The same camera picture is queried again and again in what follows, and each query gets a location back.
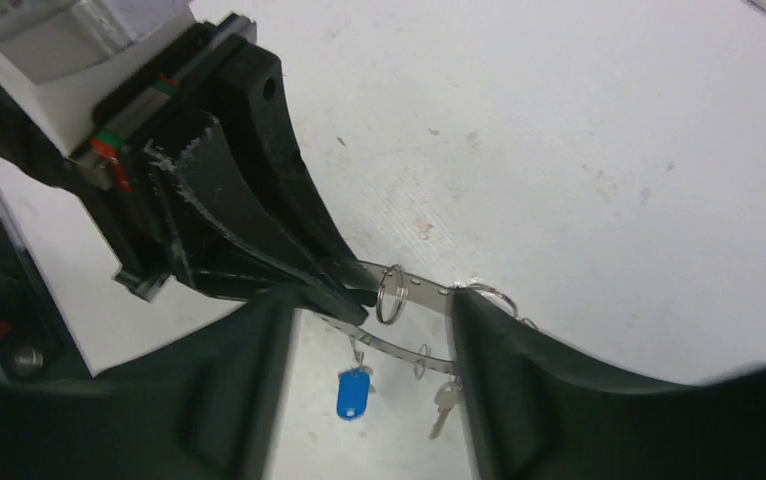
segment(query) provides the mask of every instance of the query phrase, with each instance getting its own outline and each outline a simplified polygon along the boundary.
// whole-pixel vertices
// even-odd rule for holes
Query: metal key
[[[363,365],[359,367],[359,369],[367,373],[369,377],[374,373],[374,370],[372,370],[371,367],[369,367],[368,365]],[[374,385],[368,386],[368,393],[377,393],[377,390],[374,388]]]
[[[436,392],[436,397],[433,401],[439,407],[439,418],[436,419],[436,423],[433,424],[433,428],[430,430],[430,440],[435,440],[442,433],[442,426],[445,425],[445,420],[448,419],[451,410],[460,403],[460,391],[459,383],[451,381],[442,385],[439,391]]]

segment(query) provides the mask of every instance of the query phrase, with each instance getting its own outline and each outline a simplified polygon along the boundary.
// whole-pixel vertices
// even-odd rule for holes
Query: black plastic part
[[[481,480],[766,480],[766,369],[706,386],[611,366],[455,291]]]
[[[0,479],[262,478],[292,288],[92,381],[0,384]]]
[[[310,287],[310,308],[360,324],[366,312],[343,284],[368,289],[373,282],[359,269],[336,278],[327,268],[325,260],[353,253],[300,158],[279,59],[228,34],[236,19],[193,26],[94,110],[100,128],[157,79],[186,72],[178,94],[122,148],[135,191],[88,184],[1,87],[0,156],[80,198],[121,262],[115,279],[141,298],[151,299],[169,275],[240,300],[295,283]],[[223,138],[209,138],[211,131]],[[174,135],[200,144],[186,150]],[[161,159],[143,148],[148,142],[177,148],[173,161],[185,166],[186,178],[156,172],[150,164]],[[185,182],[198,181],[181,193]],[[238,212],[252,212],[244,219],[252,223],[233,224]]]
[[[354,257],[297,158],[279,58],[235,34],[209,48],[122,148],[126,201],[182,283],[222,298],[305,285],[312,308],[362,323],[343,284],[372,282],[324,262]]]

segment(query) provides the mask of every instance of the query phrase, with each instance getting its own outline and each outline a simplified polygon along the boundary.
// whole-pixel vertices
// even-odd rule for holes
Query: screw
[[[44,356],[36,348],[21,347],[12,355],[12,371],[22,377],[36,373],[44,366]]]

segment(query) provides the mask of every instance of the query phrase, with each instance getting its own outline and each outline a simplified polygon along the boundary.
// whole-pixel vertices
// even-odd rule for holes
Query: stain on surface
[[[475,145],[480,145],[480,130],[472,130],[465,138]]]
[[[321,31],[321,41],[323,42],[329,42],[331,40],[335,40],[339,37],[339,34],[342,33],[341,30],[337,28],[327,28]]]
[[[183,317],[183,316],[181,316],[181,317],[177,317],[177,321],[174,322],[174,323],[176,325],[181,326],[181,327],[188,327],[190,325],[194,325],[194,324],[198,323],[198,321],[195,320],[192,317]]]
[[[349,245],[353,246],[354,243],[356,243],[356,245],[363,251],[368,251],[368,246],[370,244],[373,245],[374,240],[371,234],[361,226],[358,226],[355,229],[354,235],[346,237],[345,239],[348,241]]]
[[[642,189],[641,192],[639,192],[639,205],[645,206],[645,203],[648,202],[648,199],[651,198],[651,187],[645,187]]]
[[[386,203],[392,203],[395,201],[395,196],[398,195],[400,188],[401,184],[399,182],[392,183],[386,187]]]
[[[580,164],[580,168],[592,174],[592,189],[595,190],[595,193],[603,198],[605,202],[611,202],[619,191],[619,185],[614,181],[613,177],[607,175],[601,169],[593,170],[586,163]]]
[[[433,230],[433,224],[429,222],[419,222],[418,230],[421,232],[421,239],[428,240],[430,238],[430,231]]]
[[[33,217],[38,216],[38,210],[36,210],[36,207],[33,206],[32,202],[30,202],[26,198],[21,197],[18,200],[18,205],[20,205],[22,209],[26,210]]]

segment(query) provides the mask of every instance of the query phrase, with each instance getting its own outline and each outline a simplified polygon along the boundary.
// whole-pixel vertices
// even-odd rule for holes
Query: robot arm
[[[170,275],[240,300],[296,283],[312,308],[361,323],[368,296],[345,285],[370,285],[331,268],[354,256],[255,23],[197,23],[179,1],[12,3],[0,2],[0,156],[80,198],[117,281],[145,299]]]

